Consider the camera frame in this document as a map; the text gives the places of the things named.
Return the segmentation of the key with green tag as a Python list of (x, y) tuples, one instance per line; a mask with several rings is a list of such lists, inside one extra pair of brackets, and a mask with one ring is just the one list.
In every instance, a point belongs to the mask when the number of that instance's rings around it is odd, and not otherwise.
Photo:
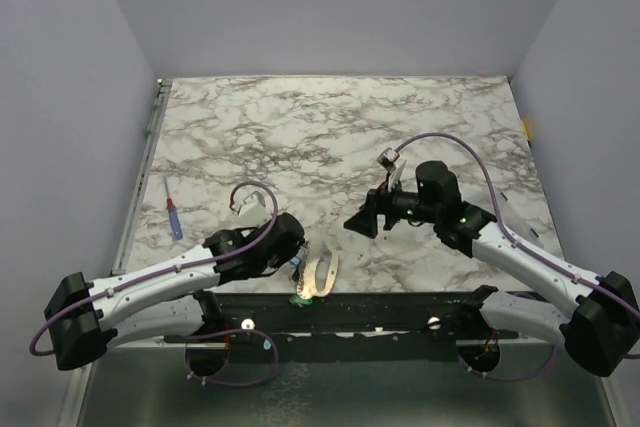
[(312, 299), (304, 299), (298, 296), (292, 296), (289, 299), (289, 302), (291, 305), (296, 306), (296, 307), (307, 307), (307, 306), (311, 306), (313, 303)]

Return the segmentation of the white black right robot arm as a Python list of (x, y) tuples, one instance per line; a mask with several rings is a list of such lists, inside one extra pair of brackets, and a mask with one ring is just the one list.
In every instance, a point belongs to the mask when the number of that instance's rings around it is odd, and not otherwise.
[(459, 314), (467, 336), (481, 338), (492, 329), (520, 332), (563, 347), (599, 377), (610, 376), (629, 355), (639, 340), (639, 305), (626, 277), (572, 266), (516, 235), (496, 215), (463, 200), (455, 174), (441, 161), (416, 168), (414, 192), (399, 186), (393, 165), (387, 170), (345, 229), (373, 239), (400, 221), (428, 223), (450, 249), (506, 272), (542, 297), (477, 290), (472, 306)]

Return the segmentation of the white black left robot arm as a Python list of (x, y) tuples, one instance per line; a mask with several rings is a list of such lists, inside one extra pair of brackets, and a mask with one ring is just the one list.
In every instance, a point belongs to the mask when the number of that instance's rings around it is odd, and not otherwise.
[(214, 288), (269, 275), (304, 240), (302, 225), (283, 213), (261, 227), (220, 230), (179, 257), (130, 274), (65, 277), (44, 311), (58, 369), (83, 367), (113, 347), (152, 337), (214, 339), (224, 326)]

